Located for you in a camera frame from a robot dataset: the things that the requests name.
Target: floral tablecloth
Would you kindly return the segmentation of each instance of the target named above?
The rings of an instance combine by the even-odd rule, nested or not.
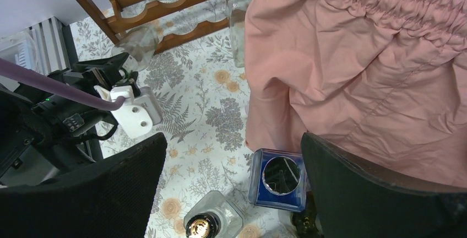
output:
[[[125,9],[122,16],[139,14],[148,1]],[[224,5],[225,0],[211,0],[152,24],[161,39],[169,33],[184,34],[203,20],[223,19]],[[80,61],[111,55],[112,42],[92,19],[71,28]],[[279,223],[277,210],[247,201],[252,152],[245,146],[241,111],[248,104],[249,89],[245,70],[234,67],[228,29],[155,55],[138,82],[156,94],[163,122],[138,139],[128,138],[119,128],[101,147],[108,157],[157,132],[165,134],[169,147],[146,237],[185,237],[184,215],[210,190],[221,191],[242,208],[246,227],[239,237],[293,237]],[[97,125],[100,134],[110,128]]]

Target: black cable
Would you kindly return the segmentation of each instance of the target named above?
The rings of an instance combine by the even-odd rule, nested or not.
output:
[[[86,134],[86,135],[82,134],[82,135],[77,136],[77,137],[68,138],[67,140],[68,140],[69,142],[71,142],[71,143],[73,143],[73,144],[80,144],[80,143],[84,143],[84,142],[86,142],[86,141],[88,141],[88,140],[92,140],[92,139],[97,139],[97,140],[108,140],[108,139],[110,139],[110,138],[115,134],[115,132],[117,131],[117,128],[118,128],[118,122],[117,122],[117,120],[113,117],[113,115],[112,115],[110,112],[108,112],[108,111],[102,111],[102,110],[91,110],[91,111],[88,111],[88,112],[82,114],[82,116],[83,116],[83,115],[89,115],[89,114],[91,114],[91,113],[96,113],[96,112],[99,112],[99,113],[104,112],[104,113],[106,113],[107,115],[111,116],[111,119],[112,119],[112,123],[111,123],[111,124],[113,124],[113,127],[110,129],[110,131],[109,131],[106,135],[104,135],[104,136],[99,136],[99,135],[97,135],[97,134],[95,134],[95,133],[93,133],[93,134]]]
[[[81,116],[81,118],[86,120],[86,118],[88,118],[89,116],[92,116],[92,115],[97,114],[97,113],[100,113],[100,114],[103,114],[103,115],[106,115],[106,116],[112,116],[112,113],[110,113],[110,111],[99,110],[99,109],[93,109],[93,110],[86,111],[85,113],[81,113],[80,116]]]

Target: fern print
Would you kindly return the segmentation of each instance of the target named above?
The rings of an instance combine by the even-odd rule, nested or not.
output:
[[[239,132],[243,129],[240,107],[233,98],[221,99],[220,105],[221,108],[208,109],[206,124],[216,127],[217,141],[224,144],[224,150],[234,152],[243,143]]]
[[[206,59],[209,63],[227,63],[234,58],[232,56],[232,47],[230,46],[230,39],[228,36],[208,36],[206,45],[215,48],[215,52]]]
[[[183,141],[185,136],[192,133],[194,130],[189,129],[196,119],[187,121],[189,106],[182,111],[183,96],[175,99],[175,93],[169,96],[169,92],[157,93],[156,98],[164,112],[162,123],[156,126],[156,131],[162,131],[172,135],[170,140],[178,138],[177,143]]]
[[[161,89],[165,83],[174,88],[185,78],[182,66],[170,52],[155,55],[151,60],[150,70],[144,83],[153,89]]]
[[[198,20],[198,19],[189,19],[187,18],[189,15],[193,15],[192,12],[189,10],[181,10],[178,12],[177,16],[173,18],[173,23],[177,24],[177,33],[178,34],[186,34],[190,33],[191,31],[196,28],[199,22],[203,20]],[[180,50],[180,48],[189,48],[191,50],[203,50],[204,47],[202,45],[202,40],[201,39],[194,39],[192,42],[189,42],[188,44],[185,44],[183,46],[178,47],[177,49]]]
[[[204,115],[204,110],[206,109],[206,106],[210,101],[210,98],[208,97],[209,89],[204,87],[204,79],[201,78],[201,74],[196,73],[194,75],[194,80],[198,82],[198,84],[196,85],[196,88],[199,91],[196,92],[196,96],[198,96],[201,99],[201,102],[195,103],[195,105],[197,105],[199,110],[201,111],[201,117],[199,118],[199,121],[201,121]]]
[[[248,215],[248,208],[250,207],[248,204],[248,180],[247,181],[237,181],[234,180],[234,177],[238,175],[238,172],[230,170],[227,168],[226,165],[222,164],[222,168],[224,169],[224,183],[226,185],[231,185],[232,190],[230,192],[230,197],[233,199],[237,205],[247,205],[245,206],[245,210],[242,210],[242,213],[249,217]]]
[[[85,49],[94,57],[105,58],[110,56],[113,43],[104,32],[102,30],[96,30],[93,33],[93,37],[96,38],[96,40],[85,45]]]
[[[173,53],[175,54],[175,57],[180,59],[180,62],[182,62],[182,65],[186,66],[187,69],[191,70],[193,69],[193,60],[190,59],[190,51],[184,48],[183,46],[179,46],[177,48],[173,49]]]
[[[219,21],[223,18],[226,18],[225,2],[226,0],[208,0],[206,1],[207,5],[203,8],[203,10],[211,13],[211,15],[214,16],[213,21]]]
[[[146,234],[144,235],[144,238],[157,238],[157,230],[151,227],[148,227],[146,229]]]
[[[120,147],[122,149],[128,149],[131,146],[135,145],[138,143],[137,139],[132,139],[130,138],[127,133],[123,130],[123,128],[119,127],[118,128],[120,131],[118,131],[119,136],[120,136]]]
[[[91,30],[89,29],[89,23],[85,21],[76,22],[78,26],[79,36],[84,40],[89,40],[91,38]]]
[[[248,171],[251,172],[251,164],[253,163],[253,154],[243,154],[243,157],[247,161]]]
[[[211,159],[205,158],[198,163],[198,174],[202,178],[198,178],[196,182],[190,184],[190,191],[192,195],[203,196],[209,190],[224,191],[224,186],[219,185],[221,182],[220,169],[213,165]]]

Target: black machine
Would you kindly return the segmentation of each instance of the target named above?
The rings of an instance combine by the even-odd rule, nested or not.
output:
[[[121,67],[127,58],[128,54],[122,53],[79,62],[72,69],[55,71],[48,77],[96,96],[95,85],[110,89],[128,84],[137,94],[137,72],[122,73]],[[0,99],[0,183],[4,185],[40,183],[51,176],[102,160],[96,140],[109,139],[118,126],[108,111],[23,84],[14,92],[0,87]],[[107,135],[87,132],[100,121],[113,125]],[[30,163],[34,163],[36,169],[32,169]]]

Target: bottle cap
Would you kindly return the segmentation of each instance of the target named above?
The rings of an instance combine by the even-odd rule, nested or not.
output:
[[[212,213],[197,214],[186,226],[187,238],[214,238],[219,230],[219,220]]]

